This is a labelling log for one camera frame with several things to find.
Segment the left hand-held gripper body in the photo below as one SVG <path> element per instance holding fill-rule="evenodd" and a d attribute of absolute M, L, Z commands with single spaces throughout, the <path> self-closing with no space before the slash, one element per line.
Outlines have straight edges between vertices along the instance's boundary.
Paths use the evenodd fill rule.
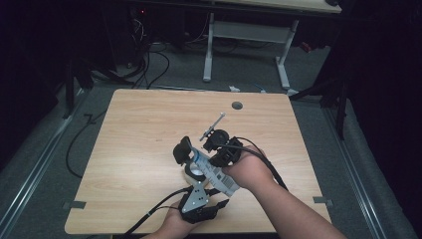
<path fill-rule="evenodd" d="M 211 207 L 206 208 L 209 202 L 209 197 L 204 189 L 202 182 L 197 182 L 192 189 L 184 194 L 178 210 L 184 221 L 195 224 L 213 218 L 213 211 Z"/>

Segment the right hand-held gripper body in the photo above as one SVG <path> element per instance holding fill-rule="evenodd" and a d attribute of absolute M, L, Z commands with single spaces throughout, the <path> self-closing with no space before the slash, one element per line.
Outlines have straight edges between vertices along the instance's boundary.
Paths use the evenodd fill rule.
<path fill-rule="evenodd" d="M 203 148 L 208 152 L 215 150 L 216 154 L 213 156 L 223 157 L 230 165 L 239 160 L 243 144 L 236 136 L 230 137 L 227 131 L 215 128 L 225 115 L 225 113 L 221 113 L 217 120 L 202 134 L 199 140 L 202 141 L 203 139 L 206 139 Z"/>

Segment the white and blue pouch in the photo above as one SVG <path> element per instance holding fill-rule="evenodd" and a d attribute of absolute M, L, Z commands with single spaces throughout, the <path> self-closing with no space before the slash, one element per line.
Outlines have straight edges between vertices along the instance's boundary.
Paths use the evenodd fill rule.
<path fill-rule="evenodd" d="M 228 197 L 231 197 L 240 188 L 231 176 L 226 175 L 222 171 L 221 167 L 212 165 L 209 162 L 209 157 L 207 155 L 196 148 L 192 148 L 192 152 L 194 153 L 192 161 L 197 165 L 214 188 Z"/>

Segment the glass jar with black lid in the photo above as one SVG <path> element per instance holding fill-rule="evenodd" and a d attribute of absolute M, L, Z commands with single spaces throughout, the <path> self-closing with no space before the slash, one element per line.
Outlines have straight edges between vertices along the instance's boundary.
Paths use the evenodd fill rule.
<path fill-rule="evenodd" d="M 173 156 L 179 165 L 183 165 L 183 175 L 187 183 L 194 185 L 201 182 L 204 185 L 208 183 L 205 174 L 200 170 L 199 166 L 194 162 L 197 155 L 195 148 L 191 145 L 190 138 L 185 136 L 173 148 Z"/>

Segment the person's left hand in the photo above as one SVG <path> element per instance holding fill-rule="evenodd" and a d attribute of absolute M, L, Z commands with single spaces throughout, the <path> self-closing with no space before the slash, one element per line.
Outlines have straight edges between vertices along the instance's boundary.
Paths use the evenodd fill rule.
<path fill-rule="evenodd" d="M 200 225 L 200 222 L 192 224 L 184 221 L 178 210 L 169 209 L 160 230 L 178 231 L 179 233 L 184 233 L 185 237 L 187 237 L 193 230 L 195 230 Z"/>

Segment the person's right hand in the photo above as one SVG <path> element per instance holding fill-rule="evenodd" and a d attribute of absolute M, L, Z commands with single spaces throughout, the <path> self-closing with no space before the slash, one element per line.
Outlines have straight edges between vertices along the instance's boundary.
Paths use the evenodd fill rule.
<path fill-rule="evenodd" d="M 259 154 L 256 147 L 248 145 L 236 163 L 223 167 L 222 170 L 231 176 L 239 186 L 251 192 L 275 185 L 276 181 L 271 170 L 258 157 Z"/>

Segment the grey tape piece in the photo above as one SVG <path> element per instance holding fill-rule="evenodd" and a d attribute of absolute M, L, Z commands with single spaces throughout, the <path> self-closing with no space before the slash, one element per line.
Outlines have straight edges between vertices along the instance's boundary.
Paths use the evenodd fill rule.
<path fill-rule="evenodd" d="M 327 207 L 333 206 L 332 200 L 327 199 L 324 196 L 314 196 L 313 200 L 314 200 L 314 203 L 325 204 Z"/>
<path fill-rule="evenodd" d="M 84 209 L 86 206 L 85 201 L 67 201 L 63 204 L 63 208 L 66 210 L 77 208 L 77 209 Z"/>

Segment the white-framed desk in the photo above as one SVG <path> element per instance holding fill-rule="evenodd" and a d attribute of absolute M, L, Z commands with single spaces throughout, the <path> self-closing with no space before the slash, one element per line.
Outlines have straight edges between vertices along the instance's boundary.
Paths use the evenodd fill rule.
<path fill-rule="evenodd" d="M 268 7 L 270 10 L 286 10 L 293 13 L 340 14 L 342 9 L 338 3 L 330 0 L 210 0 L 213 7 L 218 3 L 250 6 L 258 9 Z M 285 27 L 268 24 L 243 23 L 233 20 L 216 20 L 214 13 L 209 14 L 207 52 L 205 56 L 203 81 L 210 82 L 213 67 L 213 41 L 215 38 L 247 40 L 255 42 L 282 44 L 284 49 L 275 58 L 281 86 L 288 93 L 293 93 L 286 72 L 285 60 L 295 38 L 300 20 L 295 17 Z"/>

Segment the black tripod stand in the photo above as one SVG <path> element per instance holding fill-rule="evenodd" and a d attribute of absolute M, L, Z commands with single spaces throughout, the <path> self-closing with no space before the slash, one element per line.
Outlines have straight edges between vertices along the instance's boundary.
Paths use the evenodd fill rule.
<path fill-rule="evenodd" d="M 289 96 L 291 101 L 311 95 L 320 95 L 319 105 L 323 109 L 336 108 L 334 117 L 334 130 L 340 139 L 344 139 L 343 125 L 346 117 L 347 80 L 343 78 L 332 78 L 312 87 Z"/>

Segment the dark computer case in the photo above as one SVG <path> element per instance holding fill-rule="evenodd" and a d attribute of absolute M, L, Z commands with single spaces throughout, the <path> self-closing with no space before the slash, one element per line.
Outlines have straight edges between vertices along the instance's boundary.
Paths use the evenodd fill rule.
<path fill-rule="evenodd" d="M 133 5 L 112 2 L 108 6 L 107 17 L 115 63 L 129 69 L 138 66 L 144 37 L 142 10 Z"/>

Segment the black metal stand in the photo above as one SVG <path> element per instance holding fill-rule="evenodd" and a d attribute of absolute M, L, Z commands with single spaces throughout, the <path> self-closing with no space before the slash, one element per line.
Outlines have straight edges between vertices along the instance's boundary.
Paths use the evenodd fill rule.
<path fill-rule="evenodd" d="M 75 108 L 75 82 L 78 82 L 83 90 L 90 91 L 94 86 L 94 81 L 91 77 L 90 66 L 85 59 L 70 59 L 66 64 L 65 73 L 66 112 L 64 118 L 67 119 Z"/>

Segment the metal floor rail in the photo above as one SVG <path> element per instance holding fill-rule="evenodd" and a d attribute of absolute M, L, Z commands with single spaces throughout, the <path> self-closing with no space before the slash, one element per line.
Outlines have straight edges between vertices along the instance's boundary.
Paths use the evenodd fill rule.
<path fill-rule="evenodd" d="M 335 119 L 331 110 L 321 110 L 325 120 L 327 121 L 330 131 L 333 134 L 336 144 L 339 148 L 345 172 L 349 178 L 351 188 L 356 197 L 360 211 L 365 219 L 368 229 L 373 239 L 387 239 L 385 231 L 381 225 L 378 215 L 375 211 L 372 200 L 370 199 L 365 186 L 356 170 L 351 154 L 343 139 L 338 135 L 335 128 Z"/>
<path fill-rule="evenodd" d="M 6 168 L 0 172 L 0 239 L 9 237 L 49 167 L 75 111 L 89 93 L 89 90 L 77 90 L 73 110 L 68 109 L 65 95 L 59 93 L 59 105 L 36 125 Z"/>

